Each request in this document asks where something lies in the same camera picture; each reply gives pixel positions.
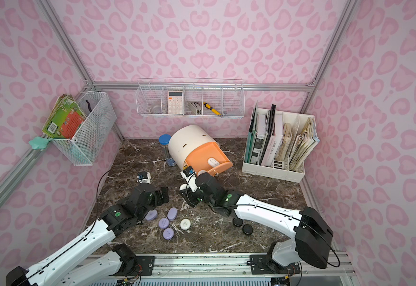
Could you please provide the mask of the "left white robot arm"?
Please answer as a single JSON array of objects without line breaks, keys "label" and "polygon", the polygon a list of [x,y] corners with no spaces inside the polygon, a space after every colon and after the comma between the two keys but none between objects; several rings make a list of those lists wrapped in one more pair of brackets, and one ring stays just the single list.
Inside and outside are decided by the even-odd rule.
[{"label": "left white robot arm", "polygon": [[130,195],[105,210],[84,232],[42,261],[11,270],[8,286],[87,286],[109,275],[141,275],[142,266],[135,253],[119,244],[101,258],[79,264],[93,252],[136,226],[149,211],[169,202],[167,187],[140,183]]}]

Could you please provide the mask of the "white oval earphone case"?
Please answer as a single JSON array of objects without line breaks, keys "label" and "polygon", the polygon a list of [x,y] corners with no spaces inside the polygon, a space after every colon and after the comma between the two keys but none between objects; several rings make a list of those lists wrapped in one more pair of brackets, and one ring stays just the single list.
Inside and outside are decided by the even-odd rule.
[{"label": "white oval earphone case", "polygon": [[208,159],[208,164],[209,166],[211,166],[212,168],[215,168],[217,166],[220,165],[220,162],[218,162],[215,158],[209,158]]}]

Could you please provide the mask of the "white round drawer cabinet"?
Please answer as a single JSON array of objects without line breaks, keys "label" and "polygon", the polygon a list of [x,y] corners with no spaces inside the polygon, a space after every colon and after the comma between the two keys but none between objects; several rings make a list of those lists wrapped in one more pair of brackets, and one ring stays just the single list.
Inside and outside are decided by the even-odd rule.
[{"label": "white round drawer cabinet", "polygon": [[198,125],[189,125],[175,132],[169,140],[168,149],[180,170],[186,158],[197,148],[215,140]]}]

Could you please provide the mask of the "orange top drawer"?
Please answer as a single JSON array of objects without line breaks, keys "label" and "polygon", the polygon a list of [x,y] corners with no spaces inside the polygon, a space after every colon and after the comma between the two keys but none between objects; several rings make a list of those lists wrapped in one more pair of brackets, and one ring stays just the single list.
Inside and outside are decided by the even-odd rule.
[{"label": "orange top drawer", "polygon": [[217,176],[230,169],[233,163],[216,142],[205,143],[193,150],[184,161],[184,169],[192,167],[196,175]]}]

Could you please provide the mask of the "white round earphone case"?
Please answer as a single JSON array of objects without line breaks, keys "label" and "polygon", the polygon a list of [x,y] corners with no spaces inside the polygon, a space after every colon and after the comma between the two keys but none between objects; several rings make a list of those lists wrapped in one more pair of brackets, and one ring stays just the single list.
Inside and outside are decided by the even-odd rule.
[{"label": "white round earphone case", "polygon": [[189,230],[191,227],[191,221],[189,219],[183,219],[180,223],[180,227],[182,230]]}]

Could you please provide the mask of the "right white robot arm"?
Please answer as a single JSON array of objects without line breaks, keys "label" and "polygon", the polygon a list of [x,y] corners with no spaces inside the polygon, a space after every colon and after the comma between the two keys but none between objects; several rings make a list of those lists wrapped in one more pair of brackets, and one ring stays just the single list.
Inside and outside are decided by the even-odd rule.
[{"label": "right white robot arm", "polygon": [[248,264],[253,271],[264,269],[291,275],[301,262],[318,269],[330,265],[333,231],[314,208],[284,209],[239,191],[226,190],[207,172],[196,175],[183,170],[181,176],[185,184],[180,186],[179,193],[189,206],[204,203],[224,217],[249,220],[287,236],[287,241],[273,243],[265,256],[250,257]]}]

